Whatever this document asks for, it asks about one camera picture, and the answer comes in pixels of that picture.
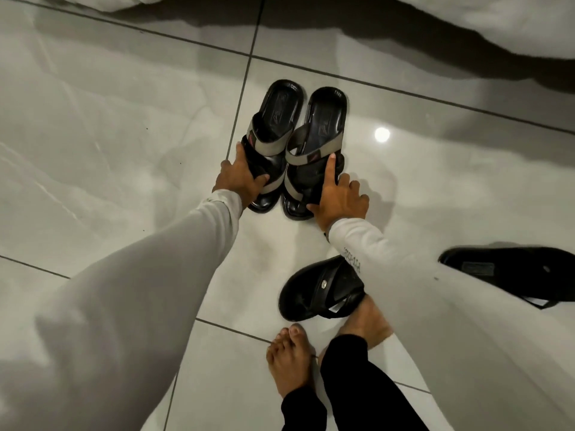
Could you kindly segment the person's right foot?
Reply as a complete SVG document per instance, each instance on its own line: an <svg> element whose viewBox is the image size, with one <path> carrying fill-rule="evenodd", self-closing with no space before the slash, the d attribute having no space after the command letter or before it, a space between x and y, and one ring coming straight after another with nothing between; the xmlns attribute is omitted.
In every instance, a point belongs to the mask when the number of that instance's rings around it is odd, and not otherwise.
<svg viewBox="0 0 575 431"><path fill-rule="evenodd" d="M391 325L373 298L366 294L320 353L318 365L320 368L323 367L326 355L330 359L349 355L353 359L358 358L361 362L366 362L369 351L383 343L392 334Z"/></svg>

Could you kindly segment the person's left forearm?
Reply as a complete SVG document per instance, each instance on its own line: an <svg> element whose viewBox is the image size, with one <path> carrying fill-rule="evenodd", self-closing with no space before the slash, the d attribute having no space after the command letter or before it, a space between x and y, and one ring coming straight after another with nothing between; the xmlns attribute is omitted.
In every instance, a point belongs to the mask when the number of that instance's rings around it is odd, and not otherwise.
<svg viewBox="0 0 575 431"><path fill-rule="evenodd" d="M53 290L0 306L0 431L140 431L168 391L240 196L212 193L165 230Z"/></svg>

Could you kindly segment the black sandal with metal stud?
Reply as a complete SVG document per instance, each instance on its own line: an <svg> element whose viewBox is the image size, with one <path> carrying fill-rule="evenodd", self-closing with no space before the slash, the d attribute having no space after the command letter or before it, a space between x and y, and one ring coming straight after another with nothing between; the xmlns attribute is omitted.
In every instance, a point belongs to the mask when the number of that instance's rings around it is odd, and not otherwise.
<svg viewBox="0 0 575 431"><path fill-rule="evenodd" d="M346 318L366 296L363 281L341 255L306 266L292 275L278 299L282 318Z"/></svg>

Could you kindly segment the person's left foot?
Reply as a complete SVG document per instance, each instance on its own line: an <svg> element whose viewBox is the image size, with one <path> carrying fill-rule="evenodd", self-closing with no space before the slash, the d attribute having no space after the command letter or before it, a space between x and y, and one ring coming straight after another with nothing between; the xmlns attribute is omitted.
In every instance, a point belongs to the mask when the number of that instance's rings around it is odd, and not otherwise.
<svg viewBox="0 0 575 431"><path fill-rule="evenodd" d="M305 329L298 323L281 329L270 343L266 361L282 399L303 387L314 390L314 354Z"/></svg>

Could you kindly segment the black flip-flop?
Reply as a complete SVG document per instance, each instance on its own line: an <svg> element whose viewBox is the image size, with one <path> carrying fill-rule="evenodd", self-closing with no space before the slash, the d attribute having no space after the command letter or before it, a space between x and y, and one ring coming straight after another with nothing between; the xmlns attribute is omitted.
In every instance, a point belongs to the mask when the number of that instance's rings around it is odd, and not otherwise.
<svg viewBox="0 0 575 431"><path fill-rule="evenodd" d="M456 246L442 265L489 283L539 310L575 303L575 254L547 246Z"/></svg>

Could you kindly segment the person's left hand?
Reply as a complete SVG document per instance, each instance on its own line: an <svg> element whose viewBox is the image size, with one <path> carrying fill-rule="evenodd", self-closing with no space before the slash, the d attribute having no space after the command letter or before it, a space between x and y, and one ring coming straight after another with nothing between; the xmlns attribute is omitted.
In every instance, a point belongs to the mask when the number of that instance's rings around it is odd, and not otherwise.
<svg viewBox="0 0 575 431"><path fill-rule="evenodd" d="M255 178L249 170L246 153L242 143L236 144L236 155L234 162L224 160L221 163L212 192L218 190L228 190L239 195L242 209L245 210L256 200L261 193L261 189L249 189L249 183Z"/></svg>

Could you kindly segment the person's right hand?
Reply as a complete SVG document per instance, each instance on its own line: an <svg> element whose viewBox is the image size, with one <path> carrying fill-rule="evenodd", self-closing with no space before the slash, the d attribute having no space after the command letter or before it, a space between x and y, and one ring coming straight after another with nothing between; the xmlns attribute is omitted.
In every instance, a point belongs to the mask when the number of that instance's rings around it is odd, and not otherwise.
<svg viewBox="0 0 575 431"><path fill-rule="evenodd" d="M350 191L339 191L335 176L336 155L328 157L320 202L323 205L321 216L313 216L320 230L326 235L331 227L341 219L365 219L369 207L363 207L359 201L361 184L351 180Z"/></svg>

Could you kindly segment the person's foot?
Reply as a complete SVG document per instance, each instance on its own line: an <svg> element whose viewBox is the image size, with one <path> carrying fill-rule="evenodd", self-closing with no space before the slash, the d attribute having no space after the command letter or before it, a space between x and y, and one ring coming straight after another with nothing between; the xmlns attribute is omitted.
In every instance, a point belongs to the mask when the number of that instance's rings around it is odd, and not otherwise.
<svg viewBox="0 0 575 431"><path fill-rule="evenodd" d="M366 294L320 353L318 365L320 368L323 367L326 355L330 359L349 355L353 359L358 358L361 362L366 362L369 351L383 343L392 334L391 325L373 298Z"/></svg>
<svg viewBox="0 0 575 431"><path fill-rule="evenodd" d="M298 323L281 329L270 343L266 361L282 399L303 387L314 390L314 354L305 329Z"/></svg>

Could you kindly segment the black sandal with grey straps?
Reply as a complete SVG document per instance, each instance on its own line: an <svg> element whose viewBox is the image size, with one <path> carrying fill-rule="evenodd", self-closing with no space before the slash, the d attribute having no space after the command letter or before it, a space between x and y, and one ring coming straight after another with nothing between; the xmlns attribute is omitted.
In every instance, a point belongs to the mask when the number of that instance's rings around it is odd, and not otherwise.
<svg viewBox="0 0 575 431"><path fill-rule="evenodd" d="M248 208L258 214L270 211L284 190L287 143L296 128L304 103L304 90L290 80L270 85L260 110L253 115L241 140L253 177L269 175L269 180Z"/></svg>
<svg viewBox="0 0 575 431"><path fill-rule="evenodd" d="M286 217L305 221L313 217L308 204L319 204L329 156L336 156L335 182L344 169L341 153L347 98L338 88L325 86L309 98L303 125L288 139L282 209Z"/></svg>

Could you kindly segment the white bed sheet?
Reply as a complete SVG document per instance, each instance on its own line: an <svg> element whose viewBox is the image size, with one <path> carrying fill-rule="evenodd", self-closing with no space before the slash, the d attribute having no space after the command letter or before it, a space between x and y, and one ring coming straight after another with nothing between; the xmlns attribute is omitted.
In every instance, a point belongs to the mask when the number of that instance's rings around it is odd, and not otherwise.
<svg viewBox="0 0 575 431"><path fill-rule="evenodd" d="M119 13L175 0L50 0ZM224 16L240 0L194 0L203 19ZM409 22L423 35L431 24L460 28L510 53L575 60L575 0L267 0L262 21L272 29L340 28L359 34Z"/></svg>

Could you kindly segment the person's right leg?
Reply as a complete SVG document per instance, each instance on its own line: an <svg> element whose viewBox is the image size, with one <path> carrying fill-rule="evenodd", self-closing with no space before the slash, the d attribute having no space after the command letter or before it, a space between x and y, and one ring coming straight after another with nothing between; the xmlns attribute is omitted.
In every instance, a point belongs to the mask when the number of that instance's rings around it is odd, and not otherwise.
<svg viewBox="0 0 575 431"><path fill-rule="evenodd" d="M335 337L320 365L339 431L429 431L398 386L369 361L367 342Z"/></svg>

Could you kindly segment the person's leg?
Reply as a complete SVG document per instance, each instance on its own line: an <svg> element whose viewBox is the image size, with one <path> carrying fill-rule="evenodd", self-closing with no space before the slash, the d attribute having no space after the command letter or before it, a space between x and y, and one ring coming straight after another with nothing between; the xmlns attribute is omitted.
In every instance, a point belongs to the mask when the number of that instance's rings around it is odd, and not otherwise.
<svg viewBox="0 0 575 431"><path fill-rule="evenodd" d="M339 431L429 431L398 386L369 361L367 342L335 337L320 365Z"/></svg>
<svg viewBox="0 0 575 431"><path fill-rule="evenodd" d="M327 409L311 385L288 393L281 404L282 431L326 431Z"/></svg>

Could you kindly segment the person's left leg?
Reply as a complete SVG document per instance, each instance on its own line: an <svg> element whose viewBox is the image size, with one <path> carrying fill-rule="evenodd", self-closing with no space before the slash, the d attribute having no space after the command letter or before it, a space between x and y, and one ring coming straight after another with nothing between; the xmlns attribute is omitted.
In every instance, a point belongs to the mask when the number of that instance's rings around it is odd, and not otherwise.
<svg viewBox="0 0 575 431"><path fill-rule="evenodd" d="M311 385L288 393L281 404L282 431L326 431L327 409Z"/></svg>

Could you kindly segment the person's right forearm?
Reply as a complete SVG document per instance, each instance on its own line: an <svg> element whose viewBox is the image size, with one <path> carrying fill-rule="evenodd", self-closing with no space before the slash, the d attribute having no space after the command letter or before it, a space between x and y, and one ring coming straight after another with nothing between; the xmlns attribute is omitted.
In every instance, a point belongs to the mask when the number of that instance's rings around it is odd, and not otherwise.
<svg viewBox="0 0 575 431"><path fill-rule="evenodd" d="M538 310L339 218L351 264L455 431L575 431L575 303Z"/></svg>

